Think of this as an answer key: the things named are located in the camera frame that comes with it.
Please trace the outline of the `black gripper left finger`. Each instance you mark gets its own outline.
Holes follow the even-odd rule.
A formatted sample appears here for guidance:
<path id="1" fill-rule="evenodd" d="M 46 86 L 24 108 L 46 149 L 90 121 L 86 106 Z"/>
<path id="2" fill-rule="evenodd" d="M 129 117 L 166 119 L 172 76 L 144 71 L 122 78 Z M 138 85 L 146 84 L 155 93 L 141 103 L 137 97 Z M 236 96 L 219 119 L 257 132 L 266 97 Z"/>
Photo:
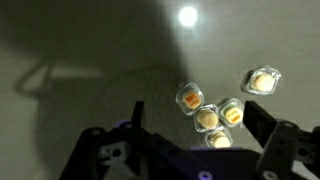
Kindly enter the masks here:
<path id="1" fill-rule="evenodd" d="M 141 180 L 214 180 L 203 161 L 158 134 L 141 127 L 144 103 L 135 103 L 130 120 L 107 131 L 84 130 L 59 180 L 104 180 L 121 163 Z"/>

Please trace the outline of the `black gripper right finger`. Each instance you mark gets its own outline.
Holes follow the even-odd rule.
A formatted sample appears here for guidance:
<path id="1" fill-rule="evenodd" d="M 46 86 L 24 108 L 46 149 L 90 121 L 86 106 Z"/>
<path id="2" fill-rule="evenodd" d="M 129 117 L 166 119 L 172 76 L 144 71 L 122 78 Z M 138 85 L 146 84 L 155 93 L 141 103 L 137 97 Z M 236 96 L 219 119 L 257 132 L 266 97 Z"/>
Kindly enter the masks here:
<path id="1" fill-rule="evenodd" d="M 311 132 L 277 120 L 255 101 L 246 101 L 243 123 L 263 148 L 255 169 L 256 180 L 306 180 L 292 170 L 295 161 L 320 177 L 320 127 Z"/>

